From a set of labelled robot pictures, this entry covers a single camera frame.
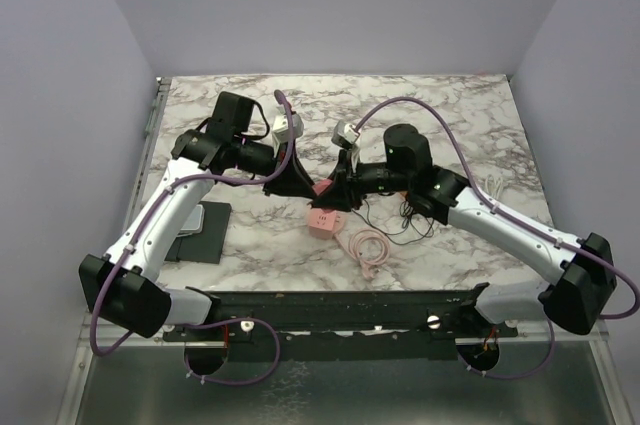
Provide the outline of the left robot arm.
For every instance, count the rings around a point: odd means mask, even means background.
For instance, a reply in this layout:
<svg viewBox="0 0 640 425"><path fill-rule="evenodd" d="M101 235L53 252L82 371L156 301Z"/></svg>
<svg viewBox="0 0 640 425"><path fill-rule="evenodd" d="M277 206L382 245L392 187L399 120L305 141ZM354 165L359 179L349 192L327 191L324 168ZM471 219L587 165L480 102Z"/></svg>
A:
<svg viewBox="0 0 640 425"><path fill-rule="evenodd" d="M139 215L103 255L87 255L79 266L92 329L104 319L145 338L165 325L186 325L202 340L218 333L221 316L213 298L190 289L166 289L157 281L175 238L215 184L314 198L313 182L295 151L303 132L301 118L282 91L274 97L284 113L271 129L271 145L246 134L257 102L231 92L218 96L204 128L178 137L161 182Z"/></svg>

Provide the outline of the pink cube socket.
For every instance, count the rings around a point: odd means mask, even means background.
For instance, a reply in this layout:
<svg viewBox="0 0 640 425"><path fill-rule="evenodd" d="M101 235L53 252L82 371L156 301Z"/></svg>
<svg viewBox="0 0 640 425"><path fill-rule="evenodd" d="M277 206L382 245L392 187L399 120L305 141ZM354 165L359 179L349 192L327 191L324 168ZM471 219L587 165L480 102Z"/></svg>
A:
<svg viewBox="0 0 640 425"><path fill-rule="evenodd" d="M342 212L313 208L308 214L307 229L314 238L331 240L344 228L345 223L346 218Z"/></svg>

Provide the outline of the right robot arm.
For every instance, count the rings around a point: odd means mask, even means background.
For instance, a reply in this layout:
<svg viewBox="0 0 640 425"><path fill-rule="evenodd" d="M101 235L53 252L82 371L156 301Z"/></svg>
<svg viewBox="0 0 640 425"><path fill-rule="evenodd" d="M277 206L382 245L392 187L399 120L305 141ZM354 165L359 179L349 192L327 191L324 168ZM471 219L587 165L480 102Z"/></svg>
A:
<svg viewBox="0 0 640 425"><path fill-rule="evenodd" d="M432 161L428 139L409 124L383 134L385 161L359 159L359 134L339 122L332 141L340 147L330 184L313 200L315 208L349 212L373 193L403 192L418 214L469 232L529 266L538 279L478 286L474 303L459 312L461 328L481 336L508 320L543 320L587 335L616 288L613 272L600 265L611 256L606 239L581 239L540 224L484 192L468 178Z"/></svg>

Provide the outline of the coral pink square charger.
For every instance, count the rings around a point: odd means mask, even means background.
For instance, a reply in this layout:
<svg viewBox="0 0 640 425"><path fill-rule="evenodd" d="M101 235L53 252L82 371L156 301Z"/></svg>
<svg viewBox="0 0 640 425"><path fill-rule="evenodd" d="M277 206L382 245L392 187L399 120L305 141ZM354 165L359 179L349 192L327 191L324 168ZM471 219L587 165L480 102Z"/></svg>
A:
<svg viewBox="0 0 640 425"><path fill-rule="evenodd" d="M328 178L315 182L312 186L315 198L318 198L320 195L322 195L332 184L333 181Z"/></svg>

